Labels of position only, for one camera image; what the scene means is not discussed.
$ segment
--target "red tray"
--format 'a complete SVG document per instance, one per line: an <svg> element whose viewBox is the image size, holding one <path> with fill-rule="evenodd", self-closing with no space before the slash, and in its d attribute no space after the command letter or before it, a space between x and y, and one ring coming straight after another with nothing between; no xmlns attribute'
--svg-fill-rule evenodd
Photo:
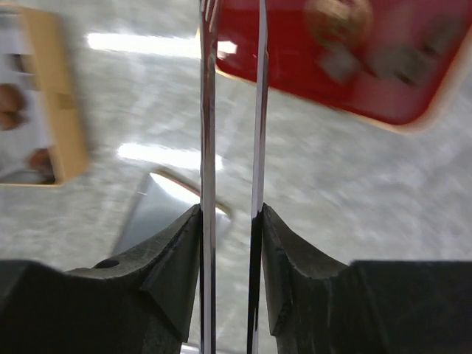
<svg viewBox="0 0 472 354"><path fill-rule="evenodd" d="M269 85L301 98L403 126L419 121L457 79L459 59L468 48L472 27L471 0L370 0L372 31L356 48L357 58L395 44L418 47L425 28L438 16L454 15L467 30L451 50L428 59L431 69L417 86L400 80L381 80L360 72L347 84L331 80L317 64L327 50L308 32L304 8L307 0L266 0L268 7ZM223 0L219 42L231 42L233 53L219 53L220 72L255 82L257 76L258 0Z"/></svg>

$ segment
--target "screw hole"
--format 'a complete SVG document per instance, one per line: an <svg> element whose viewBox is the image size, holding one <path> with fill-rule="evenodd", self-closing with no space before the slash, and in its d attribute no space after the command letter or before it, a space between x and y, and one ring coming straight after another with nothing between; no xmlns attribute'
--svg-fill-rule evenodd
<svg viewBox="0 0 472 354"><path fill-rule="evenodd" d="M113 268L119 265L119 261L117 260L103 260L102 262L98 263L94 268L104 269L104 268Z"/></svg>

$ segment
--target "brown cardboard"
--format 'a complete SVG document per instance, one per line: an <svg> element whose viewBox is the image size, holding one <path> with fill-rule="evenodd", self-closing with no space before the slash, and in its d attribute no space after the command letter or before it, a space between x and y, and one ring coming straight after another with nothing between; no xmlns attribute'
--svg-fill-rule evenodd
<svg viewBox="0 0 472 354"><path fill-rule="evenodd" d="M30 66L28 70L35 75L35 84L42 93L42 106L52 138L49 155L56 182L48 185L62 185L84 172L89 161L58 18L14 4L0 4L0 10L3 7L19 14L25 39L32 50L26 65Z"/></svg>

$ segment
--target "cardboard box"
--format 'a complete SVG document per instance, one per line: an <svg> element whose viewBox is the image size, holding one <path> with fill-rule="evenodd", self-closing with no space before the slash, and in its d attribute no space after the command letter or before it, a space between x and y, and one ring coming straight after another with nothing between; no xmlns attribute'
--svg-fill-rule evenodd
<svg viewBox="0 0 472 354"><path fill-rule="evenodd" d="M89 165L61 32L0 4L0 184L59 186Z"/></svg>

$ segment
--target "metal rod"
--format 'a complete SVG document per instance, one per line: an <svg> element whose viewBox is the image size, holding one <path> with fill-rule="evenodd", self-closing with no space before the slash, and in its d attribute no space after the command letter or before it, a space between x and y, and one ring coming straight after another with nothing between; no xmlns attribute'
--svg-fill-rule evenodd
<svg viewBox="0 0 472 354"><path fill-rule="evenodd" d="M259 1L259 46L257 50L256 125L252 169L251 254L249 261L249 303L247 353L259 351L260 268L263 241L262 209L264 198L264 166L266 162L266 116L268 96L266 0Z"/></svg>
<svg viewBox="0 0 472 354"><path fill-rule="evenodd" d="M201 208L200 353L216 353L215 273L215 64L218 52L219 0L201 0Z"/></svg>

